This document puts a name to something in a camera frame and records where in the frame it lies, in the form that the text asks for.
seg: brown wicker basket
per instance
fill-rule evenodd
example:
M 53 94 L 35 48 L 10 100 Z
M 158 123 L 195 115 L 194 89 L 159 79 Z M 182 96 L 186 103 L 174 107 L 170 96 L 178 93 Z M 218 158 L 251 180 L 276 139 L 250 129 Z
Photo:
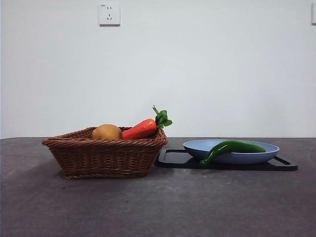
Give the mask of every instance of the brown wicker basket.
M 150 171 L 160 150 L 168 143 L 162 129 L 142 139 L 93 140 L 89 127 L 42 141 L 49 147 L 67 179 L 108 177 L 139 178 Z M 130 127 L 120 127 L 122 131 Z

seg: toy carrot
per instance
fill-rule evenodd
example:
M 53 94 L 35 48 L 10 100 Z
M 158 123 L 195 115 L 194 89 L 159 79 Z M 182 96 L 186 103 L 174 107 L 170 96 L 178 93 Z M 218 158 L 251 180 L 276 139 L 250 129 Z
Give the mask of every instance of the toy carrot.
M 172 121 L 168 119 L 166 110 L 158 112 L 155 106 L 153 107 L 153 110 L 157 114 L 155 120 L 153 120 L 152 118 L 148 118 L 144 121 L 141 121 L 134 127 L 123 131 L 123 139 L 137 139 L 141 137 L 146 137 L 150 134 L 155 133 L 158 128 L 172 125 Z

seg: electrical outlet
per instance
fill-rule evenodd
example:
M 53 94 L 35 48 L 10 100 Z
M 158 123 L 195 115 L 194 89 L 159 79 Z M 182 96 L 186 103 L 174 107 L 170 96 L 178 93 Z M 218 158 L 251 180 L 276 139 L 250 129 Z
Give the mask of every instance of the electrical outlet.
M 120 4 L 105 3 L 99 6 L 100 26 L 119 26 L 120 25 Z

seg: green chili pepper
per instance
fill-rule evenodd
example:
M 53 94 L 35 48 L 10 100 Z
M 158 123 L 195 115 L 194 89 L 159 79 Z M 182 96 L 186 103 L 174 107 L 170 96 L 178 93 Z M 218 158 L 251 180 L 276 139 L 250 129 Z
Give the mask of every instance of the green chili pepper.
M 227 140 L 215 145 L 206 155 L 204 160 L 200 161 L 203 166 L 208 165 L 215 157 L 229 152 L 238 153 L 261 153 L 266 152 L 264 147 L 251 143 L 237 140 Z

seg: plate rim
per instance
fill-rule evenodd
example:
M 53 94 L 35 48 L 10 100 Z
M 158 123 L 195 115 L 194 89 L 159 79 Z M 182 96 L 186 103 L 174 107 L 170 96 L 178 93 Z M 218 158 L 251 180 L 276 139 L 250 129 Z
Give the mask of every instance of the plate rim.
M 196 140 L 191 140 L 191 141 L 186 141 L 184 142 L 182 145 L 183 147 L 185 148 L 188 148 L 188 149 L 192 149 L 192 150 L 195 150 L 195 151 L 202 151 L 202 152 L 209 152 L 209 150 L 200 150 L 200 149 L 195 149 L 195 148 L 191 148 L 191 147 L 188 147 L 188 146 L 185 146 L 186 143 L 189 143 L 189 142 L 194 142 L 194 141 L 210 141 L 210 140 L 223 140 L 223 141 L 227 141 L 227 140 L 230 140 L 230 139 L 196 139 Z M 269 145 L 269 146 L 273 146 L 273 147 L 276 147 L 276 150 L 273 150 L 273 151 L 270 151 L 270 152 L 254 152 L 254 153 L 241 153 L 241 152 L 231 152 L 231 153 L 234 153 L 234 154 L 270 154 L 270 153 L 275 153 L 275 152 L 279 152 L 280 151 L 280 147 L 276 146 L 276 145 L 273 145 L 273 144 L 270 144 L 270 143 L 265 143 L 265 142 L 257 142 L 257 141 L 249 141 L 249 140 L 239 140 L 239 139 L 233 139 L 233 140 L 236 140 L 236 141 L 241 141 L 241 142 L 255 142 L 255 143 L 260 143 L 260 144 L 266 144 L 266 145 Z

